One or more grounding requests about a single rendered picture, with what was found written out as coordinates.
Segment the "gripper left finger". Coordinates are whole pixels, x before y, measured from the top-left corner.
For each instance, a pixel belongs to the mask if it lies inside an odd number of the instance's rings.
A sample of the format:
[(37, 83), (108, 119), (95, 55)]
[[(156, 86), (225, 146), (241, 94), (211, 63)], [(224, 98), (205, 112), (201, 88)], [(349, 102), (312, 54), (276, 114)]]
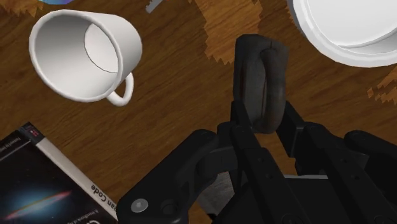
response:
[(241, 101), (217, 133), (192, 132), (119, 200), (119, 224), (188, 224), (189, 208), (224, 171), (235, 195), (213, 224), (300, 224), (300, 205)]

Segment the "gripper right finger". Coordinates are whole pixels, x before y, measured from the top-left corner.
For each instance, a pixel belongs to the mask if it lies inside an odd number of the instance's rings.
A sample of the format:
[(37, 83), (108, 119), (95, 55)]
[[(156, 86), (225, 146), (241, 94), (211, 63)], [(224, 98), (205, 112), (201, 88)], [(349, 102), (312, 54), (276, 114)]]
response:
[(352, 224), (397, 224), (397, 211), (325, 126), (305, 122), (286, 102), (276, 132), (298, 174), (326, 173)]

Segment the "dark grey rounded object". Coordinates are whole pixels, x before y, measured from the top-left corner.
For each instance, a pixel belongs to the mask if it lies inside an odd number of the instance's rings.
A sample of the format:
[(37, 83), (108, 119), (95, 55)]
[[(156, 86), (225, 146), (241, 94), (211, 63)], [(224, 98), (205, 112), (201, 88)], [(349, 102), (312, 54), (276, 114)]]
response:
[(288, 53), (281, 42), (259, 34), (236, 39), (233, 98), (244, 103), (255, 132), (271, 134), (281, 123)]

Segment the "white plate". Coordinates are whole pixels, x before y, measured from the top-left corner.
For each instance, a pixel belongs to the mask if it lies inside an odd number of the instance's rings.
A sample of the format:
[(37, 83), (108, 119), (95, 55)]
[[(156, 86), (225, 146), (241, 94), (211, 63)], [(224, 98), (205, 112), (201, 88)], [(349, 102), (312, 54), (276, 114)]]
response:
[(286, 0), (320, 53), (352, 67), (397, 64), (397, 0)]

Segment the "black book with galaxy cover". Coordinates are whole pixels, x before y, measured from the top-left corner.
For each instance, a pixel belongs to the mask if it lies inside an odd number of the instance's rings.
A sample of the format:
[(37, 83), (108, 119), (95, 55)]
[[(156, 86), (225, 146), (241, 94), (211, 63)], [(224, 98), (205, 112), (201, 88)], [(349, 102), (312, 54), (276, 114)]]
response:
[(32, 123), (0, 140), (0, 224), (118, 224), (116, 203)]

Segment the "white mug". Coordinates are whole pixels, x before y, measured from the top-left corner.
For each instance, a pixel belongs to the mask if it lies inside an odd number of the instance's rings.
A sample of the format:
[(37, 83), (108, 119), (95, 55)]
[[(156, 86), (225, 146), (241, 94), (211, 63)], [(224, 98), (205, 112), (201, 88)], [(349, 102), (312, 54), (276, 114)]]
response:
[(129, 103), (132, 71), (143, 53), (136, 28), (118, 15), (56, 10), (32, 27), (29, 54), (38, 76), (59, 95), (78, 102)]

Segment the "small grey serrated object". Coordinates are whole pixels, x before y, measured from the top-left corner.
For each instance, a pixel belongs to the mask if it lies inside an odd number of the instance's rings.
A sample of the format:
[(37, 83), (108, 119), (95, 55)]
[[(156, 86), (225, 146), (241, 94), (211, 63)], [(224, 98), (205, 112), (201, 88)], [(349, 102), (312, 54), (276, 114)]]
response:
[(151, 13), (163, 0), (150, 0), (146, 5), (145, 10), (147, 13)]

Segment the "blue round object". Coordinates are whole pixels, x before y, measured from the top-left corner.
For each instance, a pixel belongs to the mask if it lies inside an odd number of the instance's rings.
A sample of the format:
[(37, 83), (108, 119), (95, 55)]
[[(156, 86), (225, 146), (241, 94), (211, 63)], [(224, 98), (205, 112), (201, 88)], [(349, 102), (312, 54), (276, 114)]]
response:
[(73, 2), (74, 0), (38, 0), (38, 1), (49, 5), (65, 5)]

